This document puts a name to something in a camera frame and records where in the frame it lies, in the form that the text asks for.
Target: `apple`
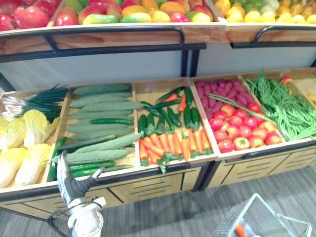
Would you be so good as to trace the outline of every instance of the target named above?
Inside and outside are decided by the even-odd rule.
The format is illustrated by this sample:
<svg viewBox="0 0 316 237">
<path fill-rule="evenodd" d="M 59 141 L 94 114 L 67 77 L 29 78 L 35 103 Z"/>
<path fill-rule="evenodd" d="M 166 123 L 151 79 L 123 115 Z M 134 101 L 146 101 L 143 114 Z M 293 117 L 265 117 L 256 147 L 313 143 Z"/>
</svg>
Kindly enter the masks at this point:
<svg viewBox="0 0 316 237">
<path fill-rule="evenodd" d="M 22 0 L 0 0 L 0 14 L 13 15 L 14 10 L 22 5 Z"/>
<path fill-rule="evenodd" d="M 171 22 L 190 22 L 189 19 L 182 13 L 175 12 L 170 15 Z"/>
<path fill-rule="evenodd" d="M 18 7 L 14 11 L 14 22 L 19 29 L 45 27 L 49 20 L 47 13 L 37 6 Z"/>
<path fill-rule="evenodd" d="M 87 6 L 84 10 L 79 13 L 78 22 L 79 24 L 83 23 L 83 20 L 90 14 L 106 14 L 106 10 L 103 6 L 92 5 Z"/>
<path fill-rule="evenodd" d="M 8 14 L 0 14 L 0 31 L 14 30 L 14 17 Z"/>
<path fill-rule="evenodd" d="M 191 8 L 191 11 L 199 11 L 199 12 L 203 12 L 205 13 L 206 15 L 208 15 L 212 21 L 213 21 L 213 15 L 212 13 L 210 12 L 210 10 L 208 10 L 205 6 L 203 5 L 195 5 L 194 7 Z"/>
<path fill-rule="evenodd" d="M 49 17 L 52 17 L 56 10 L 56 7 L 52 3 L 47 2 L 46 0 L 38 0 L 33 4 L 33 6 L 38 6 L 39 8 L 43 9 Z"/>
<path fill-rule="evenodd" d="M 72 25 L 78 25 L 79 22 L 78 22 L 77 18 L 73 18 L 70 15 L 59 14 L 56 17 L 54 24 L 55 24 L 55 26 L 72 26 Z"/>
</svg>

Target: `wooden drawer front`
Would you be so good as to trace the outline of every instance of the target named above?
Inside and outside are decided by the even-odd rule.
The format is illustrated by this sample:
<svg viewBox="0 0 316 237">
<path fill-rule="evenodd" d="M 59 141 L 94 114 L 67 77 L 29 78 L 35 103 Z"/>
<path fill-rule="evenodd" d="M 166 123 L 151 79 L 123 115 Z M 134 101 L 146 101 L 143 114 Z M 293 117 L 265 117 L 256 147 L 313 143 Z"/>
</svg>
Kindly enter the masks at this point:
<svg viewBox="0 0 316 237">
<path fill-rule="evenodd" d="M 266 176 L 288 156 L 289 154 L 283 154 L 270 158 L 256 159 L 234 164 L 231 171 L 222 182 L 222 185 Z"/>
<path fill-rule="evenodd" d="M 136 181 L 111 187 L 111 190 L 124 202 L 135 202 L 160 197 L 181 190 L 183 174 L 163 175 L 155 179 Z"/>
</svg>

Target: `shopping basket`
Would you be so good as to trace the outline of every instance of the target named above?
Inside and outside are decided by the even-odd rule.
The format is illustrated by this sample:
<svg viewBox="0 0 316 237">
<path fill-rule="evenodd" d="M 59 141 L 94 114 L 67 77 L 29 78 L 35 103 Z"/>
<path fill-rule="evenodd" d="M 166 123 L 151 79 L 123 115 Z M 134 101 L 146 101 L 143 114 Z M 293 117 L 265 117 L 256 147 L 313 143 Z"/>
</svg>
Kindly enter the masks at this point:
<svg viewBox="0 0 316 237">
<path fill-rule="evenodd" d="M 304 231 L 294 235 L 282 220 L 304 224 Z M 254 194 L 249 200 L 232 207 L 226 218 L 220 223 L 214 237 L 238 237 L 235 233 L 237 224 L 241 224 L 248 237 L 311 237 L 310 223 L 291 217 L 276 214 L 259 194 Z"/>
</svg>

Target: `fruit display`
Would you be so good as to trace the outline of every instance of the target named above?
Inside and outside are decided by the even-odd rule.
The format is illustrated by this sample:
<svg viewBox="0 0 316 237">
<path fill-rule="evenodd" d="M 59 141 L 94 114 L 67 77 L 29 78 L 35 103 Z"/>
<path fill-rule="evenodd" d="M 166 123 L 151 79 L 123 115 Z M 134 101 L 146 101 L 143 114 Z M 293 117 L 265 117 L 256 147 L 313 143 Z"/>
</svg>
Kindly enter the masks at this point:
<svg viewBox="0 0 316 237">
<path fill-rule="evenodd" d="M 54 25 L 212 21 L 202 0 L 67 0 Z"/>
<path fill-rule="evenodd" d="M 217 0 L 227 22 L 316 24 L 316 0 Z"/>
<path fill-rule="evenodd" d="M 221 153 L 283 141 L 274 122 L 237 79 L 195 85 Z"/>
</svg>

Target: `orange carrot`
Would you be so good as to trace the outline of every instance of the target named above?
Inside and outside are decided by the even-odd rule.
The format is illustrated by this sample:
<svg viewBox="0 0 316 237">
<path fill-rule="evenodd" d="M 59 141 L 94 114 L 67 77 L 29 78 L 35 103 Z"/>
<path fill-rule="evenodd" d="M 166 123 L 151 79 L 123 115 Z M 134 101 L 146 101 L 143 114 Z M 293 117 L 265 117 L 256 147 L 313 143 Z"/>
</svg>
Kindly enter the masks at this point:
<svg viewBox="0 0 316 237">
<path fill-rule="evenodd" d="M 168 144 L 169 144 L 169 148 L 172 154 L 175 154 L 176 149 L 174 148 L 174 137 L 173 134 L 168 134 L 167 135 L 168 138 Z"/>
<path fill-rule="evenodd" d="M 201 130 L 201 141 L 202 141 L 202 148 L 203 148 L 203 150 L 211 148 L 211 144 L 208 141 L 205 129 Z"/>
<path fill-rule="evenodd" d="M 179 112 L 183 112 L 184 111 L 184 108 L 186 106 L 186 95 L 183 94 L 183 96 L 181 97 L 181 101 L 180 101 L 180 104 L 179 104 L 179 107 L 178 107 L 178 111 Z"/>
<path fill-rule="evenodd" d="M 194 140 L 196 141 L 197 143 L 197 149 L 200 153 L 203 152 L 203 146 L 202 146 L 202 140 L 201 140 L 201 136 L 199 135 L 199 131 L 195 131 L 193 133 L 193 136 L 194 136 Z"/>
<path fill-rule="evenodd" d="M 236 228 L 235 228 L 235 232 L 237 233 L 237 235 L 239 237 L 247 237 L 247 234 L 245 233 L 245 231 L 243 230 L 242 224 L 238 223 Z"/>
<path fill-rule="evenodd" d="M 182 140 L 181 140 L 181 147 L 182 147 L 184 160 L 188 161 L 189 158 L 190 158 L 190 145 L 189 145 L 188 138 L 182 138 Z"/>
<path fill-rule="evenodd" d="M 148 155 L 149 155 L 149 164 L 157 164 L 157 160 L 161 159 L 160 156 L 158 156 L 155 152 L 147 149 Z"/>
<path fill-rule="evenodd" d="M 152 143 L 156 146 L 159 147 L 161 149 L 163 149 L 162 144 L 160 143 L 159 137 L 156 133 L 153 133 L 152 135 L 149 136 Z"/>
<path fill-rule="evenodd" d="M 178 135 L 175 133 L 174 134 L 174 149 L 175 149 L 175 154 L 176 155 L 181 155 L 182 154 L 182 149 L 181 149 L 181 144 L 179 141 Z"/>
<path fill-rule="evenodd" d="M 176 99 L 178 99 L 178 95 L 177 94 L 172 94 L 167 99 L 164 99 L 163 102 L 174 101 Z"/>
<path fill-rule="evenodd" d="M 189 143 L 190 143 L 190 152 L 198 150 L 197 143 L 194 140 L 193 132 L 191 129 L 189 130 Z"/>
<path fill-rule="evenodd" d="M 162 147 L 163 149 L 166 151 L 166 152 L 171 152 L 170 148 L 169 148 L 169 145 L 168 145 L 168 138 L 167 138 L 167 134 L 162 134 L 159 136 L 159 140 L 162 144 Z"/>
<path fill-rule="evenodd" d="M 155 147 L 154 145 L 152 145 L 152 144 L 150 144 L 148 142 L 145 142 L 145 141 L 143 141 L 143 144 L 146 147 L 147 152 L 148 152 L 148 150 L 151 150 L 151 151 L 155 152 L 158 156 L 160 156 L 160 157 L 163 156 L 163 154 L 164 154 L 164 150 L 163 149 L 160 149 L 159 147 Z"/>
<path fill-rule="evenodd" d="M 148 158 L 148 153 L 142 141 L 139 142 L 139 156 L 140 156 L 140 159 Z"/>
</svg>

